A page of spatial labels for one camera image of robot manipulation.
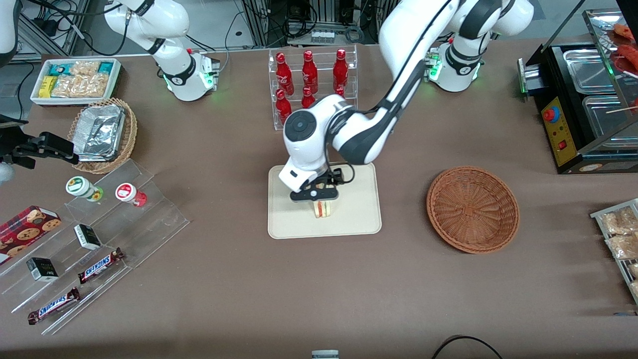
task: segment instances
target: foil tray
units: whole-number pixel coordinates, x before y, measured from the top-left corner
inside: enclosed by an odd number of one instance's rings
[[[607,111],[622,108],[618,96],[588,96],[582,101],[582,106],[585,108],[591,129],[596,137],[608,134],[627,121],[627,115],[622,111],[612,114],[606,113]],[[637,147],[638,125],[634,124],[624,129],[603,146],[613,148]]]
[[[613,94],[609,74],[595,49],[565,51],[563,58],[576,91],[584,95]]]

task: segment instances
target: snickers bar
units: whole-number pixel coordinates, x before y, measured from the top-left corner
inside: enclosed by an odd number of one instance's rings
[[[78,277],[80,278],[80,284],[86,283],[89,279],[102,273],[105,269],[122,258],[124,258],[124,253],[122,253],[122,251],[118,247],[113,252],[109,253],[108,256],[102,258],[102,260],[92,265],[89,269],[82,273],[79,273]]]
[[[34,310],[33,312],[29,313],[29,325],[36,324],[37,322],[44,319],[47,315],[60,310],[62,307],[69,303],[79,301],[80,299],[80,292],[76,287],[73,287],[73,289],[71,289],[69,293],[66,293],[60,298],[52,301],[46,307],[42,307],[40,308],[40,310]]]

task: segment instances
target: round wicker basket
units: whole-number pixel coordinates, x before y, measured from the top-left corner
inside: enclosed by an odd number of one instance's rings
[[[512,241],[519,227],[519,208],[512,191],[478,167],[455,167],[441,173],[427,191],[426,208],[436,232],[467,253],[496,252]]]
[[[122,139],[120,140],[119,145],[119,153],[117,154],[115,160],[111,162],[80,162],[77,165],[73,166],[77,170],[90,172],[93,174],[109,173],[110,171],[118,168],[121,164],[125,163],[125,161],[129,159],[131,153],[133,152],[133,147],[135,146],[135,136],[137,136],[137,119],[135,118],[135,114],[133,113],[133,111],[131,111],[131,107],[129,107],[126,102],[118,98],[109,98],[108,100],[92,103],[91,105],[89,105],[89,107],[106,105],[118,105],[126,110],[126,119],[124,120]],[[73,138],[75,127],[77,126],[79,118],[80,113],[75,116],[75,121],[73,121],[71,130],[66,137],[69,141]]]

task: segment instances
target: acrylic bottle rack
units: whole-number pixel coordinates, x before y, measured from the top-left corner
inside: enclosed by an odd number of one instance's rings
[[[54,334],[82,312],[128,272],[142,264],[151,254],[188,225],[189,221],[174,203],[166,199],[153,183],[152,175],[133,160],[102,177],[95,184],[104,190],[98,202],[76,197],[56,212],[63,221],[54,233],[45,236],[0,267],[2,300],[11,312],[24,318],[55,299],[78,287],[81,300],[45,317],[33,328]],[[147,195],[142,207],[134,207],[115,198],[121,183],[135,185]],[[77,224],[91,226],[102,246],[87,250],[80,246],[73,228]],[[103,273],[80,285],[78,273],[120,247],[125,257]],[[53,282],[33,280],[26,261],[30,257],[48,258],[58,274]]]
[[[352,105],[357,106],[357,100],[359,99],[357,68],[359,64],[357,63],[357,47],[354,45],[321,46],[310,48],[313,52],[315,64],[317,65],[319,80],[319,90],[313,96],[317,100],[320,100],[328,95],[334,94],[334,88],[332,87],[332,67],[334,66],[334,62],[337,58],[338,49],[345,49],[346,62],[348,63],[348,84],[346,85],[346,88],[344,88],[343,96]],[[304,88],[304,80],[301,75],[301,69],[304,66],[305,50],[307,49],[293,47],[270,50],[268,53],[268,75],[271,87],[272,118],[275,130],[281,130],[283,128],[283,125],[279,120],[279,116],[277,115],[277,107],[275,107],[275,103],[277,102],[275,92],[279,88],[279,84],[277,83],[277,61],[275,60],[275,55],[278,52],[282,52],[286,56],[286,63],[288,63],[288,66],[290,66],[290,70],[292,71],[292,83],[295,86],[295,93],[288,97],[288,101],[290,101],[292,110],[295,111],[302,108],[301,98],[303,96],[302,89]]]

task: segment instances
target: red button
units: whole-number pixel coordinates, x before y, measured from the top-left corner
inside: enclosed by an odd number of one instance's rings
[[[552,109],[545,110],[545,112],[543,112],[543,119],[547,122],[552,121],[555,116],[556,116],[556,113]]]

